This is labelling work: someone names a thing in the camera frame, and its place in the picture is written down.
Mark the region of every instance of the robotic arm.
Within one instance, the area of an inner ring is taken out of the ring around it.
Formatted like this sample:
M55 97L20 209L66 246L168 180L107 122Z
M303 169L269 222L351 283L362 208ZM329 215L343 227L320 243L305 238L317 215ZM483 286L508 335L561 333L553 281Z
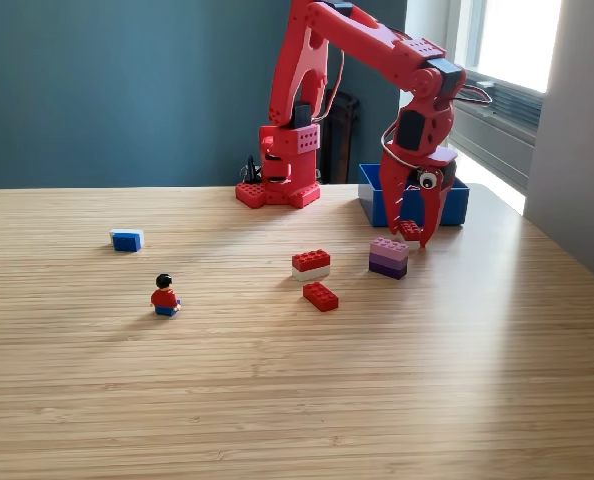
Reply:
M441 48L382 25L349 2L292 0L273 81L272 125L259 132L262 183L253 190L238 185L237 198L253 208L264 204L303 208L319 198L317 122L327 115L334 96L318 116L327 82L329 42L414 96L382 137L380 181L390 231L401 232L406 240L419 240L424 247L439 224L455 178L456 154L439 144L452 128L452 100L464 87L465 72L447 61ZM392 133L394 139L386 142ZM422 229L399 219L406 188L421 190Z

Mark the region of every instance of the red shirt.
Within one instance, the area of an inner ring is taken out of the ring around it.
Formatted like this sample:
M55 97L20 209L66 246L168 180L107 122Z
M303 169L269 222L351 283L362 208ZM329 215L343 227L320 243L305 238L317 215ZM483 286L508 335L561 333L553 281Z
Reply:
M177 297L172 290L155 290L155 293L150 297L150 303L157 307L175 308Z

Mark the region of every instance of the teal wall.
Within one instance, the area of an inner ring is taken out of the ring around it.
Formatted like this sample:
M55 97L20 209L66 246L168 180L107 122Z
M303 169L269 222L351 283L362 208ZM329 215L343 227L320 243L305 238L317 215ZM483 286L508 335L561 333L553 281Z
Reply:
M403 1L356 3L403 25ZM234 184L267 121L288 6L0 0L0 188ZM342 89L362 102L353 181L379 161L398 91L352 59Z

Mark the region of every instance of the black hair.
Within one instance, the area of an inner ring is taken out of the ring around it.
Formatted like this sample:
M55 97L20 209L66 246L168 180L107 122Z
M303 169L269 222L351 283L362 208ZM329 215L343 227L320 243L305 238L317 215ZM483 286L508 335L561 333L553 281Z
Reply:
M167 273L162 273L157 277L155 283L157 284L157 288L168 288L173 283L173 278Z

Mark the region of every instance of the blue pants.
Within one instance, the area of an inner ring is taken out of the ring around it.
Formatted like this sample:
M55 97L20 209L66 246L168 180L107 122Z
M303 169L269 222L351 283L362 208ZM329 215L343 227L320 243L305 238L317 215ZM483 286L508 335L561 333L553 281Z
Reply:
M177 305L181 305L181 300L177 300ZM169 307L158 307L155 305L155 313L157 315L166 315L167 317L172 317L174 314L177 313L177 310L174 308Z

